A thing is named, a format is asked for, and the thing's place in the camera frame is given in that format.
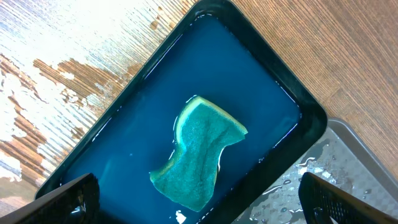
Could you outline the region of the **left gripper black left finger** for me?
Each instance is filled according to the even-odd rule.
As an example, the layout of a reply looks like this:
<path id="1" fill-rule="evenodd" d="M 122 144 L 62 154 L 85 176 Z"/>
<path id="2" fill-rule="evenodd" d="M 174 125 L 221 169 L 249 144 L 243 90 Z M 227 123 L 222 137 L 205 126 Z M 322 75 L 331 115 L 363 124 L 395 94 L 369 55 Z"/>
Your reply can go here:
<path id="1" fill-rule="evenodd" d="M 1 223 L 95 223 L 99 209 L 98 179 L 89 173 L 1 217 Z"/>

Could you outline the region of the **green yellow sponge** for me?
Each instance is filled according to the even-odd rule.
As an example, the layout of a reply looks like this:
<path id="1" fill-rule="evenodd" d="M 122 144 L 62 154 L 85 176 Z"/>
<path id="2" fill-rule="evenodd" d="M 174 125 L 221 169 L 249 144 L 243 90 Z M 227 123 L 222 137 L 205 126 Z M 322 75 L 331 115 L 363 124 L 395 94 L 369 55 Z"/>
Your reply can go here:
<path id="1" fill-rule="evenodd" d="M 195 95 L 175 120 L 174 151 L 149 173 L 150 181 L 171 201 L 199 212 L 213 196 L 223 150 L 247 133 L 225 110 Z"/>

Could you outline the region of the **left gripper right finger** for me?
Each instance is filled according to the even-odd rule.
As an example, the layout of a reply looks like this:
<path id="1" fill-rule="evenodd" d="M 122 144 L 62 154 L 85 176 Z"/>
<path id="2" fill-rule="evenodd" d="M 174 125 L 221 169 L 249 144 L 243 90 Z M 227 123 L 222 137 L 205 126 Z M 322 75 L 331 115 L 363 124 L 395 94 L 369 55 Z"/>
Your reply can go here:
<path id="1" fill-rule="evenodd" d="M 310 172 L 302 176 L 298 196 L 308 224 L 397 224 L 396 218 Z"/>

